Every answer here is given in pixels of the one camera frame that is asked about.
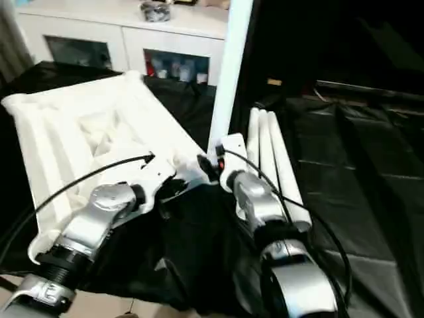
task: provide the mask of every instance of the cabinet door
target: cabinet door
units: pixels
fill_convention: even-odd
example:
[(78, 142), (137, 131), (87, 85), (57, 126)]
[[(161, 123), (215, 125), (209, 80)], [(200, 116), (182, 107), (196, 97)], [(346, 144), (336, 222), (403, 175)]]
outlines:
[(173, 74), (172, 65), (178, 61), (176, 63), (181, 63), (183, 68), (192, 69), (190, 72), (194, 80), (202, 78), (196, 78), (196, 74), (206, 72), (207, 83), (217, 85), (224, 40), (127, 27), (123, 28), (123, 34), (131, 69), (150, 75), (151, 72), (158, 73), (157, 68), (164, 68), (163, 76), (178, 77)]
[(35, 62), (128, 70), (120, 26), (25, 14), (19, 24)]

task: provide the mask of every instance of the folded white fabric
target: folded white fabric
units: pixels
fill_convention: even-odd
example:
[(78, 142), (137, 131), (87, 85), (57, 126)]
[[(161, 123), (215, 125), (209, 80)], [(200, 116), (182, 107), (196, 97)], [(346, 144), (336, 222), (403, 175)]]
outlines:
[[(197, 165), (200, 147), (141, 80), (129, 71), (35, 94), (6, 97), (14, 117), (34, 204), (104, 165), (153, 153), (169, 161), (192, 185), (207, 182)], [(118, 166), (76, 185), (37, 215), (38, 235), (28, 249), (33, 262), (52, 246), (73, 211), (100, 184), (136, 181), (141, 162)]]

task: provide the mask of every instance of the floor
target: floor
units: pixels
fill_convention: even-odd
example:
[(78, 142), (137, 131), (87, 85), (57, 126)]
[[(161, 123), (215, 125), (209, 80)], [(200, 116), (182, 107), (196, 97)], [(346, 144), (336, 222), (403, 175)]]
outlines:
[[(8, 280), (18, 284), (22, 278), (5, 276)], [(0, 289), (0, 306), (6, 302), (11, 293)], [(71, 309), (61, 317), (65, 318), (115, 318), (130, 311), (139, 318), (200, 318), (195, 311), (179, 312), (175, 309), (148, 303), (146, 301), (119, 298), (105, 294), (87, 293), (78, 291), (76, 300)], [(211, 315), (209, 318), (223, 318), (220, 315)]]

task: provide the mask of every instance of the black cable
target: black cable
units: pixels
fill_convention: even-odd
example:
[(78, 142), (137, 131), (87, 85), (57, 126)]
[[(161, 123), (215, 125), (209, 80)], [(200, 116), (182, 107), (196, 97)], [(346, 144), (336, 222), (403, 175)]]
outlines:
[(308, 245), (308, 251), (312, 255), (314, 261), (317, 263), (317, 265), (322, 269), (322, 271), (328, 276), (331, 286), (333, 287), (335, 291), (336, 296), (336, 302), (337, 306), (339, 308), (339, 318), (349, 318), (348, 313), (348, 304), (346, 304), (343, 292), (340, 288), (340, 285), (336, 281), (336, 279), (333, 277), (330, 269), (328, 268), (327, 264), (324, 260), (322, 260), (322, 257), (319, 254), (319, 251), (314, 248), (314, 246), (311, 243), (311, 237), (307, 238), (307, 245)]
[(18, 286), (15, 285), (13, 282), (7, 280), (6, 278), (0, 276), (0, 288), (3, 288), (8, 292), (13, 293), (18, 288)]
[(3, 272), (1, 275), (9, 275), (9, 276), (24, 276), (28, 274), (33, 274), (33, 270), (15, 270), (10, 272)]
[(30, 204), (17, 215), (15, 222), (13, 222), (12, 225), (8, 226), (7, 230), (2, 234), (0, 238), (0, 247), (2, 247), (3, 242), (5, 242), (7, 238), (11, 236), (11, 233), (13, 233), (15, 227), (17, 227), (19, 223), (23, 222), (28, 213), (30, 213), (33, 209), (34, 206)]
[[(327, 222), (324, 221), (324, 219), (314, 210), (311, 210), (310, 208), (306, 208), (303, 204), (300, 204), (288, 197), (285, 197), (284, 195), (282, 195), (276, 188), (276, 186), (272, 183), (272, 181), (270, 180), (270, 178), (268, 176), (266, 176), (264, 174), (264, 172), (262, 172), (253, 162), (251, 162), (249, 159), (245, 158), (244, 156), (233, 152), (231, 150), (226, 150), (224, 149), (225, 152), (228, 152), (229, 154), (232, 154), (238, 158), (240, 158), (241, 160), (243, 160), (244, 162), (246, 162), (250, 167), (252, 167), (255, 171), (257, 171), (259, 173), (259, 176), (264, 178), (266, 182), (269, 183), (270, 187), (272, 188), (272, 191), (278, 196), (278, 198), (280, 199), (281, 203), (283, 206), (286, 206), (285, 201), (290, 202), (298, 207), (301, 207), (302, 209), (305, 209), (307, 211), (309, 211), (309, 213), (316, 218), (321, 225), (323, 226), (323, 228), (325, 229), (325, 231), (329, 234), (329, 236), (331, 237), (331, 240), (334, 242), (334, 244), (337, 247), (337, 250), (339, 251), (341, 258), (343, 260), (343, 264), (344, 264), (344, 274), (345, 274), (345, 280), (346, 280), (346, 291), (344, 292), (344, 297), (343, 297), (343, 302), (345, 306), (349, 306), (350, 303), (350, 297), (352, 295), (352, 267), (350, 266), (350, 261), (348, 259), (347, 253), (345, 251), (345, 249), (343, 248), (340, 240), (337, 238), (336, 234), (334, 233), (334, 231), (331, 229), (331, 227), (327, 224)], [(288, 219), (290, 217), (290, 214), (288, 213), (288, 211), (286, 212)]]
[(108, 170), (110, 168), (116, 167), (116, 166), (120, 166), (121, 164), (128, 164), (129, 162), (134, 162), (134, 161), (139, 161), (139, 160), (149, 160), (152, 158), (152, 155), (146, 155), (146, 156), (137, 156), (137, 157), (132, 157), (132, 158), (128, 158), (128, 159), (124, 159), (124, 160), (120, 160), (118, 162), (114, 162), (112, 164), (108, 164), (102, 168), (96, 169), (80, 178), (78, 178), (77, 180), (69, 183), (68, 185), (65, 185), (62, 189), (59, 189), (58, 191), (56, 191), (55, 193), (53, 193), (50, 197), (48, 197), (46, 200), (44, 200), (34, 211), (32, 211), (31, 213), (29, 213), (26, 218), (19, 223), (16, 226), (16, 229), (11, 233), (11, 236), (8, 238), (7, 242), (5, 243), (4, 249), (2, 250), (1, 254), (0, 254), (0, 268), (1, 265), (3, 263), (3, 261), (6, 258), (7, 252), (9, 251), (12, 242), (16, 239), (16, 237), (18, 236), (18, 234), (23, 230), (23, 228), (25, 227), (25, 225), (33, 218), (35, 217), (35, 215), (41, 211), (43, 208), (45, 208), (51, 201), (53, 201), (57, 196), (59, 196), (60, 194), (64, 193), (65, 191), (68, 191), (71, 187), (76, 186), (77, 184), (79, 184), (80, 182), (95, 176), (96, 174), (99, 174), (105, 170)]
[(0, 88), (5, 88), (7, 86), (7, 81), (3, 73), (0, 71)]

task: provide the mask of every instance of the glass cabinet door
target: glass cabinet door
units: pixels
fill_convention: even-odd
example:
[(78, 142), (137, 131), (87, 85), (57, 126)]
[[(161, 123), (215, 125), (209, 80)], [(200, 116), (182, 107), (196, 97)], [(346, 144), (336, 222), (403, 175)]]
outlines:
[(36, 63), (52, 61), (128, 70), (120, 26), (25, 14), (19, 15), (19, 24)]
[(107, 43), (44, 36), (55, 62), (112, 69)]
[(208, 84), (209, 58), (144, 49), (146, 75), (188, 83)]

